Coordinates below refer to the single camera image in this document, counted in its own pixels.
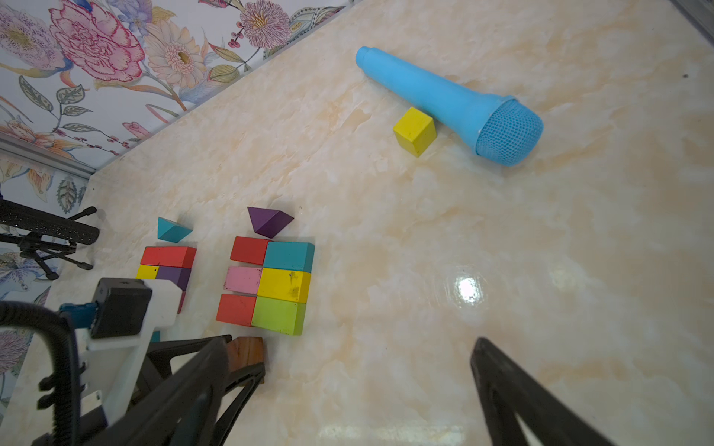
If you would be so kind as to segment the purple rectangular block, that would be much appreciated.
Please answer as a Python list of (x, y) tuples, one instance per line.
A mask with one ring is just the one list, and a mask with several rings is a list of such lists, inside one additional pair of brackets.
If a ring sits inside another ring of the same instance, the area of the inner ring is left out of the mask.
[(161, 266), (158, 268), (156, 274), (156, 280), (166, 280), (176, 284), (182, 292), (185, 292), (188, 288), (188, 282), (190, 280), (192, 270), (190, 268), (178, 268)]

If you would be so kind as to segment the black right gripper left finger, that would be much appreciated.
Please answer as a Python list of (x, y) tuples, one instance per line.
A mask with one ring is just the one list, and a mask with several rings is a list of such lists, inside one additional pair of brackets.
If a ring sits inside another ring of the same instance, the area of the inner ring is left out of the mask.
[(89, 429), (85, 445), (211, 445), (229, 383), (228, 352), (214, 339), (175, 357), (172, 375), (111, 427)]

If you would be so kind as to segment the magenta rectangular block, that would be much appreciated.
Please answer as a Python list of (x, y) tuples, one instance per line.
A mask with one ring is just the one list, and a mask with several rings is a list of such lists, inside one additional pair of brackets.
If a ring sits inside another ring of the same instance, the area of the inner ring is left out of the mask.
[(181, 312), (182, 312), (185, 297), (186, 297), (186, 292), (182, 291), (181, 296), (180, 296), (180, 304), (178, 305), (177, 314), (181, 314)]

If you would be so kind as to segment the green rectangular block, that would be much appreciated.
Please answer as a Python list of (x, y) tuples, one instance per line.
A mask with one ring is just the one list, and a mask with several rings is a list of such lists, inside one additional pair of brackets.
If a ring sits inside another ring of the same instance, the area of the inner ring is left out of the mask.
[(288, 336), (301, 336), (306, 305), (269, 297), (257, 297), (251, 325)]

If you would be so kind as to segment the teal triangle block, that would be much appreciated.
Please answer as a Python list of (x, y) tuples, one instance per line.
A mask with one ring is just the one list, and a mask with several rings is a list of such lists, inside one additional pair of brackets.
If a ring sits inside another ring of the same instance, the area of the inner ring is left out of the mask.
[(157, 239), (163, 242), (179, 243), (192, 232), (192, 229), (163, 217), (157, 221)]

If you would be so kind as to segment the purple triangle block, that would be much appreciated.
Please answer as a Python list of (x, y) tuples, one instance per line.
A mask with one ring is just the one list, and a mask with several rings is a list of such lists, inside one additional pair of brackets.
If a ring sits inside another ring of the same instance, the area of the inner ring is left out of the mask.
[(247, 211), (254, 232), (268, 239), (273, 239), (294, 220), (292, 216), (277, 209), (249, 206)]

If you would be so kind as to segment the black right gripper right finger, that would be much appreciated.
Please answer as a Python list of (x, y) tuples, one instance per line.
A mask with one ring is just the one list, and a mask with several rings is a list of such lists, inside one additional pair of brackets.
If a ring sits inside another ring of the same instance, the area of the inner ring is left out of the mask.
[(477, 339), (470, 368), (494, 445), (526, 445), (520, 421), (544, 445), (610, 445), (514, 360), (485, 337)]

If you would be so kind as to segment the teal small block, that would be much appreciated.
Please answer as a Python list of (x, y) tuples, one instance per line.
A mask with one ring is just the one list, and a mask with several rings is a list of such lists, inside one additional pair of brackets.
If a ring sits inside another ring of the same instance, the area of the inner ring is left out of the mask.
[(269, 242), (263, 267), (312, 272), (315, 245), (303, 242)]

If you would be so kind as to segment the red rectangular block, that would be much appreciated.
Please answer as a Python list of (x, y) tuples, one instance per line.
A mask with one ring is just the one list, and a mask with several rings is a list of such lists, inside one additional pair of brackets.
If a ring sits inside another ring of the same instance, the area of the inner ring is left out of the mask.
[(237, 236), (234, 238), (230, 260), (262, 266), (270, 243), (267, 239)]
[(257, 298), (251, 295), (223, 294), (219, 300), (216, 320), (251, 327), (256, 303)]
[(191, 269), (197, 250), (190, 246), (147, 246), (141, 265)]

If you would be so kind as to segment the brown small block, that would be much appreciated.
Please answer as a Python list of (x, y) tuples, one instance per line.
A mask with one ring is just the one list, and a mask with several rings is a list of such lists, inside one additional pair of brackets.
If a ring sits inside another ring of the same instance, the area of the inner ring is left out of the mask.
[(229, 342), (226, 348), (231, 372), (265, 361), (265, 345), (262, 337), (238, 337)]

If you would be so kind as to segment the pink rectangular block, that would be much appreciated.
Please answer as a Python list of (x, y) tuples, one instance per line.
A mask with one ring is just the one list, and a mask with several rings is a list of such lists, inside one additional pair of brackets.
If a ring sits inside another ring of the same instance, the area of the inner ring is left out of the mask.
[(262, 268), (232, 266), (229, 267), (224, 289), (242, 295), (258, 295)]

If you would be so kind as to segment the yellow rectangular block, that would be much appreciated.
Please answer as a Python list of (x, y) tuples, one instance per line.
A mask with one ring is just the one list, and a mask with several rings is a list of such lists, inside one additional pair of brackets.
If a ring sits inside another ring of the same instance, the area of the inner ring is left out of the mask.
[(258, 296), (306, 304), (312, 275), (305, 271), (268, 269), (261, 271)]
[(136, 273), (136, 278), (140, 280), (156, 280), (158, 271), (158, 266), (140, 265)]

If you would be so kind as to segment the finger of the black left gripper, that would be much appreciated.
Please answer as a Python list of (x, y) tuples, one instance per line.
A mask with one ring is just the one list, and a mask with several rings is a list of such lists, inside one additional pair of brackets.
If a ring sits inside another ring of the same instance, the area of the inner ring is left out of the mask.
[(141, 401), (172, 375), (170, 362), (175, 357), (197, 353), (214, 339), (226, 346), (232, 341), (230, 334), (200, 339), (151, 342), (139, 372), (131, 400)]
[(264, 362), (258, 362), (256, 364), (245, 366), (230, 373), (229, 383), (226, 388), (225, 395), (228, 395), (231, 391), (238, 387), (241, 388), (241, 391), (218, 419), (212, 434), (210, 442), (211, 445), (221, 446), (225, 444), (232, 428), (234, 427), (235, 421), (238, 416), (240, 416), (255, 391), (258, 389), (258, 386), (263, 381), (265, 375), (266, 368)]

